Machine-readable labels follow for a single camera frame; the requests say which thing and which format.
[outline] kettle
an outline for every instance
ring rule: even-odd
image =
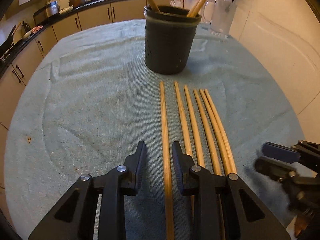
[[[22,29],[24,31],[24,34],[26,34],[28,31],[31,31],[31,27],[27,22],[22,22]]]

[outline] metal screw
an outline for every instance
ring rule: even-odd
[[[229,174],[229,179],[231,179],[231,180],[237,180],[237,179],[238,179],[238,175],[235,174],[235,173],[230,173],[230,174]]]
[[[80,179],[81,179],[82,181],[87,181],[88,179],[90,179],[90,175],[89,175],[89,174],[82,174],[81,177],[80,177]]]
[[[198,172],[198,171],[201,170],[201,167],[200,167],[199,165],[193,165],[193,166],[191,167],[191,169],[192,169],[194,172]]]
[[[296,172],[295,171],[290,171],[289,173],[289,176],[292,178],[292,177],[294,177],[294,176],[296,176]]]
[[[301,200],[302,198],[304,198],[304,192],[303,192],[303,191],[300,191],[300,192],[297,194],[297,199],[298,199],[298,200]]]
[[[117,171],[119,171],[119,172],[124,172],[124,171],[126,171],[126,170],[127,170],[127,167],[124,166],[124,165],[120,165],[120,166],[118,166],[118,168],[117,168]]]

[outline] food container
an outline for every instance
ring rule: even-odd
[[[69,0],[69,6],[73,6],[73,8],[77,8],[85,5],[85,0]]]

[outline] bowl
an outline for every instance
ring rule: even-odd
[[[29,38],[30,35],[31,35],[31,30],[28,31],[25,35],[23,35],[23,36],[22,36],[22,39],[25,40],[25,39]]]

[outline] pitcher handle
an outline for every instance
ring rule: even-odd
[[[201,11],[200,11],[200,15],[202,17],[202,19],[204,20],[204,23],[210,23],[210,21],[208,21],[205,17],[204,17],[204,10],[205,10],[205,7],[207,6],[208,2],[213,2],[215,3],[216,1],[215,0],[207,0],[204,4],[204,6],[201,7]]]

